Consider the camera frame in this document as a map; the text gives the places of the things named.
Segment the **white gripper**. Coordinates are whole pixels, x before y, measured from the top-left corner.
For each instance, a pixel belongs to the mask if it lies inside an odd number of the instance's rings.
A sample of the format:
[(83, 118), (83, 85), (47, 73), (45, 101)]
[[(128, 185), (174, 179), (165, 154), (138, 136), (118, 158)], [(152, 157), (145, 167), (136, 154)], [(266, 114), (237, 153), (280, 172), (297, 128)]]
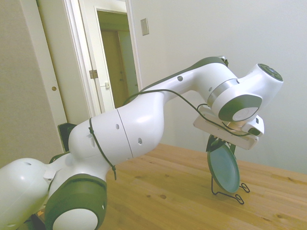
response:
[(223, 128), (206, 121), (201, 116), (194, 121), (193, 125), (196, 128), (211, 134), (208, 138), (206, 152), (213, 152), (220, 148), (222, 146), (222, 140), (224, 140), (226, 141), (225, 145), (227, 146), (228, 151), (234, 155), (236, 146), (249, 150), (252, 149), (259, 140), (259, 138), (254, 135), (239, 137), (231, 134)]

